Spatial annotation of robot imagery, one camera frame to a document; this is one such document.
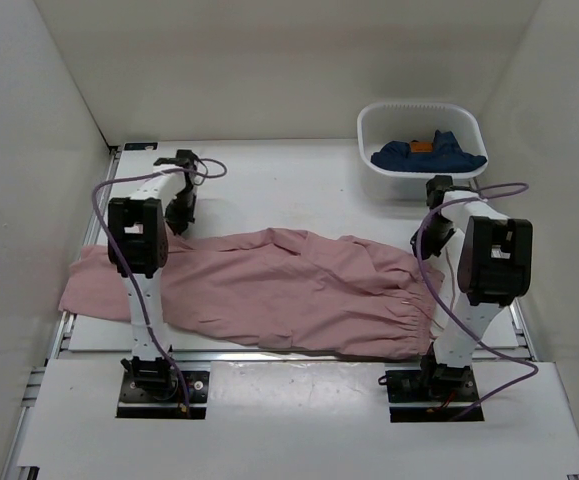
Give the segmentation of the pink trousers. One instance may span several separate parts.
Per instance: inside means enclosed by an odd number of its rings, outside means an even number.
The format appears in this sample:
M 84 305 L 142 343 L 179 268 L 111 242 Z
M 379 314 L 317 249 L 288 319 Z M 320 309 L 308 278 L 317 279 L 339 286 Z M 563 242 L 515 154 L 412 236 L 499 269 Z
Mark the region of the pink trousers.
M 354 236 L 170 236 L 163 317 L 245 346 L 401 360 L 427 350 L 443 280 L 404 250 Z

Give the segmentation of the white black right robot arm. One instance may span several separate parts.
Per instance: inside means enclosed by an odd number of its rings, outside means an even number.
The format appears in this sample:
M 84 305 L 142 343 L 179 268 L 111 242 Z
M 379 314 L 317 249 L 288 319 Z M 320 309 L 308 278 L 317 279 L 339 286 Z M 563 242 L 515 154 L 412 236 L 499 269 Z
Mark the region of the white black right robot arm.
M 449 175 L 426 183 L 429 213 L 411 238 L 420 263 L 438 257 L 456 232 L 462 246 L 455 273 L 459 290 L 453 313 L 440 309 L 449 321 L 421 361 L 418 387 L 439 400 L 464 386 L 471 373 L 473 352 L 492 320 L 530 286 L 533 225 L 493 209 L 480 192 L 457 186 Z

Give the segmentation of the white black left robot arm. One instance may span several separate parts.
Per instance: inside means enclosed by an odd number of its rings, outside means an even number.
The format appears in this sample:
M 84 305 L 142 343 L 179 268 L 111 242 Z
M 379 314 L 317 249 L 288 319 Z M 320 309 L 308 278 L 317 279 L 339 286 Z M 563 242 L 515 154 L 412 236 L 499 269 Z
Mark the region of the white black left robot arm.
M 169 255 L 168 232 L 180 235 L 194 222 L 198 164 L 190 150 L 161 157 L 153 165 L 154 177 L 108 203 L 108 256 L 127 290 L 133 336 L 132 356 L 123 366 L 135 386 L 157 400 L 171 398 L 179 386 L 167 360 L 171 344 L 160 284 Z

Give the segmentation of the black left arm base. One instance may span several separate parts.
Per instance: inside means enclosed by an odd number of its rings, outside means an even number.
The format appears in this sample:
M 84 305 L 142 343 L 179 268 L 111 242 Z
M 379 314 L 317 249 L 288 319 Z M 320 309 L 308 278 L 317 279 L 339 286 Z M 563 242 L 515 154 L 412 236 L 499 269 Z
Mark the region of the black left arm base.
M 120 419 L 204 420 L 210 390 L 210 372 L 182 371 L 184 384 L 161 358 L 123 359 L 116 417 Z

